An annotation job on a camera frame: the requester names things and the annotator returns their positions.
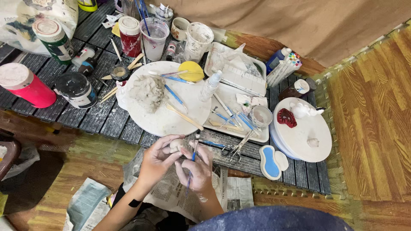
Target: dark blue cloth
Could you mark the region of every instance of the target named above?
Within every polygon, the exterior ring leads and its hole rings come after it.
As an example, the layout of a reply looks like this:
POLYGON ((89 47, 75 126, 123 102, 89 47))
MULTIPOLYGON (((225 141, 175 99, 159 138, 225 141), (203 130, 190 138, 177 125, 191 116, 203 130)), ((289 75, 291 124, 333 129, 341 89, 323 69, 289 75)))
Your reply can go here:
POLYGON ((189 230, 353 231, 342 219, 298 206, 259 206, 215 216, 189 230))

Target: person's right hand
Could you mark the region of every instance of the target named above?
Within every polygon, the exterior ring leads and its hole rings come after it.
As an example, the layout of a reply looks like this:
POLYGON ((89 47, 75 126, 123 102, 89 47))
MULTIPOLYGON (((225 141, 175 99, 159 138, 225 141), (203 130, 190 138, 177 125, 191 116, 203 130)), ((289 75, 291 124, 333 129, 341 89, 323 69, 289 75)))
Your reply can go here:
MULTIPOLYGON (((194 147, 195 142, 191 140, 189 144, 194 147)), ((191 161, 193 152, 190 152, 186 148, 181 148, 181 153, 187 157, 182 164, 175 161, 175 171, 177 172, 178 179, 183 185, 187 185, 188 175, 183 171, 182 168, 187 168, 193 174, 190 180, 190 189, 198 194, 205 194, 210 189, 213 189, 211 183, 211 172, 212 172, 212 153, 205 146, 199 144, 197 146, 197 152, 201 156, 196 156, 195 161, 191 161)))

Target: pink paint container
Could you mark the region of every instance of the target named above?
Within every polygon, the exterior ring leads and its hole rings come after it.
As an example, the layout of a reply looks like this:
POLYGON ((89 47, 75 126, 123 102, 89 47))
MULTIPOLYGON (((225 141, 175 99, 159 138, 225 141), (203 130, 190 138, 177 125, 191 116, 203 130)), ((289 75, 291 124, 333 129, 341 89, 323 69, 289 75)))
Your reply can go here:
POLYGON ((46 108, 56 101, 56 94, 39 77, 20 63, 7 63, 0 67, 0 86, 33 104, 46 108))

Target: hand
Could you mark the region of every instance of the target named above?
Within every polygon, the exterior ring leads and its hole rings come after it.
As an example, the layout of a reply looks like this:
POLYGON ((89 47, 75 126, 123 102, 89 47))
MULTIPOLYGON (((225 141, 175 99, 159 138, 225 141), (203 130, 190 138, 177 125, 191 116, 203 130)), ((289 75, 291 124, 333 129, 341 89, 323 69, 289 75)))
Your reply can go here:
POLYGON ((161 137, 144 152, 138 181, 149 190, 154 187, 167 172, 167 169, 182 155, 181 152, 170 154, 166 147, 175 139, 183 139, 184 135, 167 135, 161 137))
MULTIPOLYGON (((194 147, 195 142, 190 141, 189 144, 194 147)), ((193 153, 186 148, 181 148, 181 153, 187 157, 182 164, 175 161, 175 171, 177 172, 178 179, 183 185, 187 185, 188 175, 183 171, 182 168, 187 168, 193 174, 190 180, 190 189, 198 194, 205 194, 211 189, 214 191, 211 183, 211 172, 212 172, 212 153, 205 146, 199 144, 197 146, 197 152, 200 157, 196 157, 195 161, 191 161, 193 153)))

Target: person's left hand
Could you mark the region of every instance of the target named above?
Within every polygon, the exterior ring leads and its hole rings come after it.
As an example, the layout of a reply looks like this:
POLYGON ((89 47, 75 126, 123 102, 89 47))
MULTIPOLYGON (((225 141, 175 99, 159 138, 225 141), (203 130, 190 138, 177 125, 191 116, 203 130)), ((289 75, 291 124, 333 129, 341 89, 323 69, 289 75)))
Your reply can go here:
POLYGON ((185 135, 167 135, 161 137, 144 152, 141 163, 139 181, 151 190, 167 172, 168 168, 182 155, 181 152, 170 154, 170 147, 166 147, 175 139, 183 139, 185 135))

